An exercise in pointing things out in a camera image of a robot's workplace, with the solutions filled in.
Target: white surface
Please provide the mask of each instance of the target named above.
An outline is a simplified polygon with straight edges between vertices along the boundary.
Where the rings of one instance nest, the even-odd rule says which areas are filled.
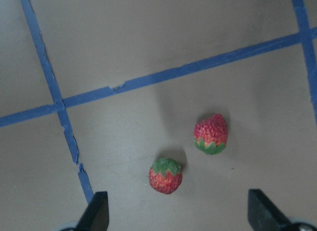
[[[312,21],[317,4],[306,1]],[[291,0],[31,2],[64,98],[298,31]],[[3,116],[52,100],[20,1],[0,5]],[[92,188],[108,191],[109,231],[250,231],[249,188],[315,222],[317,130],[306,75],[296,45],[69,109]],[[208,156],[192,133],[212,113],[224,115],[229,139]],[[57,116],[0,128],[0,138],[2,229],[77,221],[86,200]],[[170,196],[148,185],[163,155],[185,165]]]
[[[0,116],[53,101],[20,0],[0,0]]]
[[[56,115],[0,129],[1,229],[52,231],[87,203]]]
[[[228,146],[215,156],[193,143],[196,121],[208,113],[222,113],[229,125]],[[261,188],[287,215],[317,220],[317,132],[300,45],[69,115],[93,189],[108,191],[110,231],[251,230],[249,188]],[[185,164],[170,196],[148,185],[161,154]]]
[[[64,97],[297,32],[291,0],[32,0]]]

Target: strawberry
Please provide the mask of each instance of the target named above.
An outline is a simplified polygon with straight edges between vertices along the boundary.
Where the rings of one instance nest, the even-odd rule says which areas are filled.
[[[156,160],[149,171],[149,182],[154,190],[164,193],[173,193],[182,182],[181,165],[171,158]]]
[[[194,141],[206,154],[220,153],[227,144],[228,130],[221,114],[216,114],[195,126]]]

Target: floor tile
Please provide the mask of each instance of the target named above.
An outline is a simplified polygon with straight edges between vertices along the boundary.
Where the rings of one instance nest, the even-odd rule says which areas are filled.
[[[64,97],[298,32],[291,0],[31,0]]]
[[[0,128],[2,230],[50,230],[78,221],[85,196],[56,115]]]

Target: green strawberry calyx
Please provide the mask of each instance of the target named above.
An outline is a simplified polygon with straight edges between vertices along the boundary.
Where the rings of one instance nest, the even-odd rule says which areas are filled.
[[[177,175],[182,171],[181,165],[171,158],[160,158],[152,164],[151,168],[155,174],[161,173],[164,178],[167,172]]]
[[[217,146],[216,143],[214,143],[214,142],[210,143],[210,145],[208,145],[206,147],[203,138],[200,138],[199,141],[197,141],[197,139],[195,139],[195,145],[198,149],[200,149],[204,153],[210,154],[210,155],[220,153],[226,147],[225,143],[220,143]]]

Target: blue painter's tape line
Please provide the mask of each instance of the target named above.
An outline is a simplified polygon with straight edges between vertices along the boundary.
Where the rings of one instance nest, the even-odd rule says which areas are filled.
[[[30,4],[30,0],[21,0],[21,3],[53,101],[55,104],[61,104],[61,93],[55,80],[52,66],[48,60],[45,45],[41,37],[40,27]]]
[[[77,147],[76,139],[73,135],[73,130],[71,127],[71,123],[70,123],[67,111],[66,110],[59,111],[57,112],[57,115],[58,115],[60,124],[64,129],[65,139],[66,139],[71,157],[73,159],[73,162],[75,164],[78,164],[79,150]]]
[[[0,118],[0,127],[4,127],[14,123],[23,122],[23,121],[41,117],[41,116],[46,116],[52,113],[56,113],[63,109],[64,109],[64,106],[53,104],[53,105],[40,106],[34,109],[7,115]]]
[[[311,29],[311,38],[312,39],[317,38],[317,27]]]
[[[310,85],[311,101],[312,104],[315,105],[317,103],[317,63],[312,37],[312,33],[314,33],[314,31],[310,30],[304,1],[292,0],[292,3],[297,17],[300,38],[303,45],[305,62],[308,72],[308,80]]]
[[[47,84],[49,86],[54,104],[57,104],[63,107],[63,110],[58,111],[57,113],[58,118],[59,118],[61,126],[64,128],[64,135],[65,135],[71,156],[73,158],[73,161],[75,164],[78,164],[79,151],[77,147],[77,142],[72,133],[71,124],[70,124],[69,117],[62,100],[61,92],[59,90],[57,81],[52,71],[52,66],[49,62],[49,59],[45,51],[45,45],[44,45],[44,42],[42,41],[41,31],[40,31],[38,21],[32,9],[30,0],[21,0],[21,3],[22,3],[24,14],[25,14],[27,23],[29,25],[32,39],[34,41],[35,48],[36,48],[38,57],[40,59],[41,66],[42,66]]]
[[[90,201],[93,199],[94,193],[90,186],[89,177],[84,170],[83,164],[79,164],[78,168],[78,177],[81,183],[81,187],[83,188],[87,203],[89,204]]]
[[[317,103],[314,103],[313,106],[314,106],[315,118],[317,118]]]
[[[284,47],[292,46],[300,43],[299,34],[292,34],[282,38],[274,39],[268,42],[260,43],[254,46],[242,48],[229,53],[221,54],[211,58],[203,59],[200,61],[192,62],[178,68],[172,68],[165,71],[153,73],[147,76],[138,77],[126,81],[123,85],[117,88],[104,87],[76,96],[64,99],[65,107],[77,106],[83,103],[91,102],[101,98],[113,96],[119,93],[131,91],[144,86],[160,83],[163,81],[171,80],[180,76],[188,75],[198,71],[210,69],[220,66],[229,62],[238,61],[244,58],[249,58],[255,55],[267,53],[273,50],[281,49]]]

